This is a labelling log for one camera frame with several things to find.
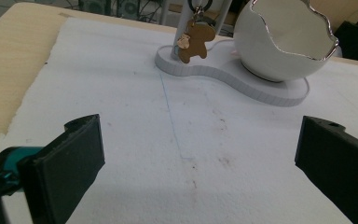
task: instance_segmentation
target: keyring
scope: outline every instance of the keyring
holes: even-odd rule
[[[208,10],[211,5],[212,5],[212,1],[213,0],[208,0],[208,3],[206,4],[205,7],[202,7],[203,8],[203,11],[206,11]],[[196,7],[193,7],[193,1],[192,0],[187,0],[188,2],[188,6],[190,7],[190,9],[193,11],[193,12],[196,12],[197,8]]]

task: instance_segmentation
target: brown teddy bear charm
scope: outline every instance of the brown teddy bear charm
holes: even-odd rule
[[[214,28],[206,22],[190,20],[187,22],[187,31],[177,41],[178,56],[183,63],[189,63],[190,57],[199,55],[206,58],[205,42],[213,41]]]

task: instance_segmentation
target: white stand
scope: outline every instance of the white stand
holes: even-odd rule
[[[172,46],[164,46],[158,49],[155,62],[159,69],[170,75],[213,77],[269,105],[299,105],[307,97],[310,86],[305,78],[276,83],[256,77],[242,65],[234,51],[233,40],[219,41],[208,50],[206,59],[193,57],[189,64],[185,64],[171,57]]]

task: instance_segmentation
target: cable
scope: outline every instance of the cable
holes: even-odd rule
[[[153,12],[152,16],[149,18],[149,23],[152,21],[153,17],[156,15],[156,12],[160,9],[161,7],[157,7],[156,10]]]
[[[74,9],[74,5],[72,5],[72,3],[69,0],[66,0],[66,2],[69,4],[69,7],[66,8]]]

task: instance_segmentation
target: silver bowl rim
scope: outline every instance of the silver bowl rim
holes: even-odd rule
[[[279,50],[279,51],[281,51],[281,52],[283,52],[283,53],[286,53],[286,54],[293,54],[293,55],[297,55],[297,56],[301,56],[301,57],[306,57],[306,58],[312,59],[313,61],[321,61],[321,62],[326,61],[327,59],[329,59],[329,58],[334,54],[334,52],[336,51],[336,49],[337,49],[337,47],[338,47],[339,41],[338,41],[338,38],[337,38],[336,36],[334,36],[334,34],[333,34],[333,31],[332,31],[332,29],[331,29],[331,24],[330,24],[329,19],[328,19],[324,14],[322,14],[322,13],[318,12],[317,10],[315,10],[315,9],[310,5],[310,0],[298,0],[298,1],[302,1],[302,2],[307,6],[307,8],[308,8],[313,14],[315,14],[315,15],[321,17],[322,19],[324,19],[324,22],[326,23],[326,31],[327,31],[327,33],[328,33],[328,36],[329,36],[329,38],[330,38],[332,41],[334,41],[334,45],[332,46],[332,48],[331,48],[331,49],[328,51],[328,53],[327,53],[323,58],[321,58],[321,59],[313,58],[313,57],[310,57],[309,55],[306,55],[306,54],[299,54],[299,53],[287,52],[287,51],[284,51],[284,50],[280,49],[280,48],[275,44],[274,40],[273,40],[272,37],[271,37],[271,33],[269,32],[269,27],[268,27],[268,25],[267,25],[267,23],[266,23],[266,20],[263,18],[263,16],[262,16],[260,13],[258,13],[258,12],[256,12],[256,11],[253,10],[253,6],[255,5],[255,3],[256,3],[257,1],[259,1],[259,0],[252,0],[252,2],[250,2],[250,4],[251,4],[251,5],[250,5],[250,9],[251,9],[252,12],[254,12],[255,14],[257,14],[257,15],[261,18],[261,20],[264,22],[264,25],[266,26],[266,30],[267,30],[267,32],[268,32],[269,38],[271,39],[271,42],[273,43],[273,45],[275,46],[275,48],[276,48],[277,50]]]

